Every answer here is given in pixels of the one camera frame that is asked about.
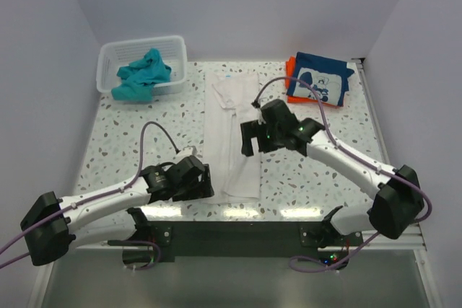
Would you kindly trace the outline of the white t shirt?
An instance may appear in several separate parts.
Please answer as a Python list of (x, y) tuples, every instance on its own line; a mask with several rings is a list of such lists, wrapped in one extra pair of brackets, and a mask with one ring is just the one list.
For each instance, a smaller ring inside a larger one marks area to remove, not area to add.
[(241, 154), (240, 125), (256, 120), (251, 106), (258, 74), (207, 74), (205, 77), (203, 160), (209, 165), (214, 195), (208, 204), (244, 203), (260, 198), (261, 155)]

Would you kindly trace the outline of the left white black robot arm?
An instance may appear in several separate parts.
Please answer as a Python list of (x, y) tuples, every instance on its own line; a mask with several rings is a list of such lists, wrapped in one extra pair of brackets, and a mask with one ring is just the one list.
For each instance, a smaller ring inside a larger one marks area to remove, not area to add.
[(44, 193), (20, 226), (32, 264), (41, 266), (83, 245), (147, 241), (149, 227), (142, 207), (213, 195), (209, 165), (190, 155), (176, 163), (145, 167), (107, 189), (63, 198)]

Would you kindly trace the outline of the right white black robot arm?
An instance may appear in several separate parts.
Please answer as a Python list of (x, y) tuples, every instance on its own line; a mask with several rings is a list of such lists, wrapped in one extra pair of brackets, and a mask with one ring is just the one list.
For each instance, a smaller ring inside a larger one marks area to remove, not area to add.
[(362, 189), (370, 201), (361, 206), (337, 206), (323, 217), (313, 237), (321, 247), (354, 232), (375, 230), (398, 239), (424, 208), (416, 172), (404, 165), (396, 169), (360, 153), (335, 138), (312, 118), (298, 120), (282, 100), (259, 109), (260, 117), (240, 125), (241, 152), (296, 151), (321, 162)]

